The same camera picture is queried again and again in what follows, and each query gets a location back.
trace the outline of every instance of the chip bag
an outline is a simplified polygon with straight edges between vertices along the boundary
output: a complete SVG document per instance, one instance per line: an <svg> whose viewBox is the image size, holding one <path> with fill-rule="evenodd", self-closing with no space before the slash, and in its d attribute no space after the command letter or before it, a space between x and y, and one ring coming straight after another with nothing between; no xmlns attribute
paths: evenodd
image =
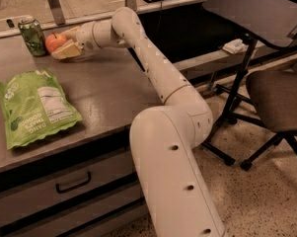
<svg viewBox="0 0 297 237"><path fill-rule="evenodd" d="M44 139L82 120L46 69L16 75L7 84L0 82L0 106L8 149Z"/></svg>

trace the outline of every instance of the drawer handle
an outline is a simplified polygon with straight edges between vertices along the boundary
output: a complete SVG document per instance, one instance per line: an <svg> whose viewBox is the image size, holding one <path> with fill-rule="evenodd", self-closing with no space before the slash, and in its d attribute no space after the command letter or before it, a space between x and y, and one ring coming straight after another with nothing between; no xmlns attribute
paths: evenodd
<svg viewBox="0 0 297 237"><path fill-rule="evenodd" d="M65 193L69 193L69 192L71 192L71 191L73 191L73 190L75 190L75 189L77 189L77 188L80 188L80 187L83 187L83 186L85 186L85 185L88 185L88 184L91 182L91 172L88 171L87 175L88 175L88 179L87 179L85 182L83 182L83 183L81 183L81 184L78 184L78 185L76 185L76 186L73 186L73 187L64 189L64 190L62 190L62 189L60 188L60 185L59 185L59 184L56 184L56 191L57 191L59 194L65 194Z"/></svg>

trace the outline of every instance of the countertop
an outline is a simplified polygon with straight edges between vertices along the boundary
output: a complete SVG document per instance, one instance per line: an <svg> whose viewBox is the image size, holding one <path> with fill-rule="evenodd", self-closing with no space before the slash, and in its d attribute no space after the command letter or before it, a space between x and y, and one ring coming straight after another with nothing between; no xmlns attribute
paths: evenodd
<svg viewBox="0 0 297 237"><path fill-rule="evenodd" d="M127 49L107 48L58 61L50 55L33 57L21 36L0 39L0 82L42 68L56 75L83 121L27 147L7 150L0 108L0 172L117 132L144 109L161 104Z"/></svg>

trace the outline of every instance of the green can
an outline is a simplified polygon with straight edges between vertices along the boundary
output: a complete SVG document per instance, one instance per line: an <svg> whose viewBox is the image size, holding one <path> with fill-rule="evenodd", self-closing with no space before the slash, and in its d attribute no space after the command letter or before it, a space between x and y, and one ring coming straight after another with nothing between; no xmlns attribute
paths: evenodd
<svg viewBox="0 0 297 237"><path fill-rule="evenodd" d="M18 28L32 56L47 54L45 37L38 20L31 16L25 17L19 21Z"/></svg>

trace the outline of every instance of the terrazzo floor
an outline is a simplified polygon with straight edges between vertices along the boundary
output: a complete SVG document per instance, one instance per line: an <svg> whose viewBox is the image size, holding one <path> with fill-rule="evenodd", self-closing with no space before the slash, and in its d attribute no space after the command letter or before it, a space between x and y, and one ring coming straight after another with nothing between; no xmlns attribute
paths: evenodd
<svg viewBox="0 0 297 237"><path fill-rule="evenodd" d="M290 64L291 60L285 59L258 69L282 69ZM223 83L229 84L230 79L224 79ZM245 86L240 92L246 95ZM221 113L226 96L207 99L215 117ZM248 104L242 104L237 112L255 116ZM243 121L224 125L213 143L236 159L232 167L201 146L194 149L199 169L230 237L297 237L297 156L286 141L262 154L249 172L240 168L242 160L271 136L270 131ZM156 237L150 216L105 235L126 236Z"/></svg>

